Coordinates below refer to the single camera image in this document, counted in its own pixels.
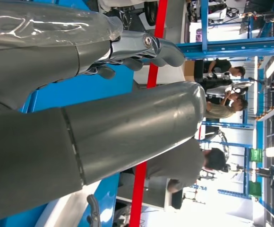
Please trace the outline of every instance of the metal bolt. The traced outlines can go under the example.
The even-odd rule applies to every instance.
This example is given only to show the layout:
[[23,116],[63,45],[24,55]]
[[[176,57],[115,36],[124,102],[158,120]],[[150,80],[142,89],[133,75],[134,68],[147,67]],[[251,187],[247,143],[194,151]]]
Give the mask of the metal bolt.
[[150,48],[152,46],[152,39],[149,35],[145,35],[143,37],[143,42],[144,42],[144,45],[148,48]]

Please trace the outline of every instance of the red pole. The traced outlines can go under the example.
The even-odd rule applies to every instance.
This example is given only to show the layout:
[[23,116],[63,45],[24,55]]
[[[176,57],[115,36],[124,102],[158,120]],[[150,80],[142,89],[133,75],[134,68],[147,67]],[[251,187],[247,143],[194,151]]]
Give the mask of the red pole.
[[[155,36],[163,38],[168,0],[159,0],[157,12]],[[157,82],[158,67],[149,65],[147,88],[155,87]],[[136,167],[135,181],[134,183],[133,197],[131,201],[130,227],[140,227],[141,208],[143,197],[144,180],[146,173],[146,162]]]

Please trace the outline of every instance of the man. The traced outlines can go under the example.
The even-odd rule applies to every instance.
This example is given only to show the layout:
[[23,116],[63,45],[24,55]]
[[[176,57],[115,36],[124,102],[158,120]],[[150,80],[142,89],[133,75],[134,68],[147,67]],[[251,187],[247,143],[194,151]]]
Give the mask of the man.
[[206,61],[203,65],[204,73],[208,73],[211,76],[213,73],[230,72],[234,77],[243,77],[245,75],[245,69],[242,66],[232,67],[228,60],[216,59],[214,61]]
[[[146,178],[167,177],[171,179],[168,190],[174,193],[183,187],[193,185],[200,171],[206,169],[222,170],[226,165],[224,153],[217,148],[200,149],[195,139],[189,139],[170,151],[147,162]],[[134,173],[134,169],[125,173]]]
[[225,106],[226,101],[230,96],[229,93],[227,93],[224,99],[219,105],[214,104],[211,102],[207,102],[206,105],[206,118],[211,119],[222,119],[222,118],[228,118],[237,111],[241,111],[246,109],[248,105],[248,102],[242,97],[239,96],[236,100],[235,100],[231,107]]

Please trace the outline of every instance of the green box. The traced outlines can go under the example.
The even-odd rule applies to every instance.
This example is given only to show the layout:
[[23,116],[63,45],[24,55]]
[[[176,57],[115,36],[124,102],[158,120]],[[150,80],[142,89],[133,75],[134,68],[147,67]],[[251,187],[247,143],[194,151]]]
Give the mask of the green box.
[[257,162],[257,163],[263,162],[263,150],[262,149],[251,149],[251,162]]
[[261,183],[260,182],[248,182],[248,189],[249,194],[254,196],[254,197],[261,197],[262,196],[262,189],[261,189]]

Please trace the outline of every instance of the gray robotic limb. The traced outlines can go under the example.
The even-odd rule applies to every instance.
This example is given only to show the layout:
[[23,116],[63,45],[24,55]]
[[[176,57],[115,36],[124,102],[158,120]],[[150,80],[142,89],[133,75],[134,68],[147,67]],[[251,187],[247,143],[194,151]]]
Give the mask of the gray robotic limb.
[[[68,26],[73,26],[70,31],[77,38],[82,35],[77,30],[87,24],[78,20],[87,18],[91,30],[98,15],[94,20],[75,9],[33,3],[0,1],[0,7],[5,13],[0,16],[0,218],[79,191],[82,185],[171,150],[193,136],[203,119],[205,94],[192,82],[36,113],[17,112],[35,89],[99,72],[106,63],[138,69],[146,58],[158,66],[179,66],[184,57],[165,40],[141,33],[112,37],[117,32],[112,29],[97,42],[86,36],[86,43],[76,39],[68,44],[71,35],[51,42],[56,33],[46,34],[56,26],[62,35],[66,34],[64,27],[69,31]],[[14,15],[13,9],[20,12]],[[41,13],[31,18],[27,11]],[[51,17],[42,17],[44,14]],[[73,23],[55,20],[67,15]],[[38,33],[30,37],[24,32],[27,28],[33,28],[30,34]],[[85,31],[82,29],[82,37]],[[42,38],[49,45],[39,42]]]
[[112,78],[107,63],[140,70],[144,59],[178,67],[184,55],[166,40],[122,33],[116,17],[0,1],[0,109],[19,109],[32,91],[76,75]]

